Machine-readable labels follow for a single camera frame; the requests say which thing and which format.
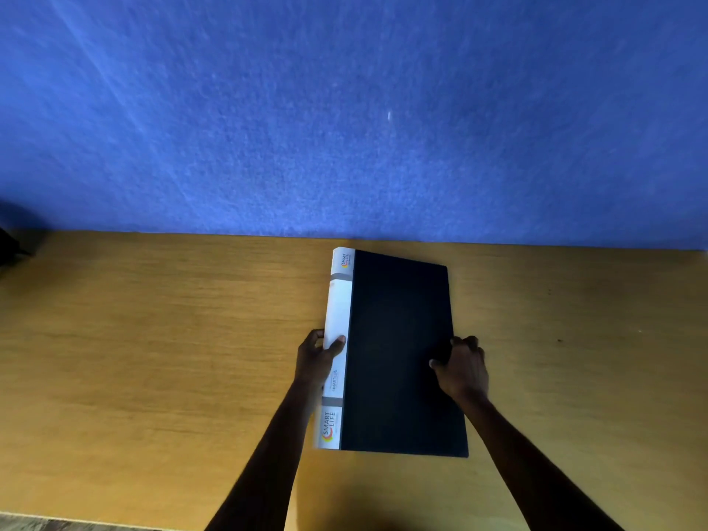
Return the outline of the person's left hand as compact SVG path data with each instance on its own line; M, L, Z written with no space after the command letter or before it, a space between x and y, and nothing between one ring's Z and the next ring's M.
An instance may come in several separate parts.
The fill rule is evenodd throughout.
M323 355L324 329L313 329L297 350L293 385L316 392L323 388L335 357Z

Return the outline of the person's left forearm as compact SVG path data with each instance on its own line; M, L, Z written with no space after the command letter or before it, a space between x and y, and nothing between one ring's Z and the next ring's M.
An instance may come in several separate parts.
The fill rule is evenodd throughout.
M284 531L306 428L323 382L288 389L231 491L205 531Z

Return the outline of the black object at table edge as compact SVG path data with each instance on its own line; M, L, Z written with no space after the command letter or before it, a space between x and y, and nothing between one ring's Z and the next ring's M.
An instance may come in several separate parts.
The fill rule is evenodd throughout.
M32 253L23 249L18 240L0 227L0 268L14 266L30 257Z

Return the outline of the person's right hand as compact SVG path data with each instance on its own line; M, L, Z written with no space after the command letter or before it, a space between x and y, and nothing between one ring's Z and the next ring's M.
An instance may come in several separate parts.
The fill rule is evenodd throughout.
M450 355L445 363L450 365L451 375L436 376L436 379L441 390L456 404L463 406L464 403L472 401L489 400L489 373L485 352L476 336L451 339Z

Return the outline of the person's right forearm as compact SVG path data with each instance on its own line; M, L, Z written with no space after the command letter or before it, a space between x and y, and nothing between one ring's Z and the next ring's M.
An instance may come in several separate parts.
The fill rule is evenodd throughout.
M481 392L455 397L530 531L624 531Z

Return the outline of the black folder with white spine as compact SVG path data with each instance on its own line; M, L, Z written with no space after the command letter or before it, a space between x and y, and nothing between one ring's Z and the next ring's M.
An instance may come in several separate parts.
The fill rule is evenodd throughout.
M439 387L454 334L448 269L333 250L324 346L343 336L316 408L321 450L467 458L463 412Z

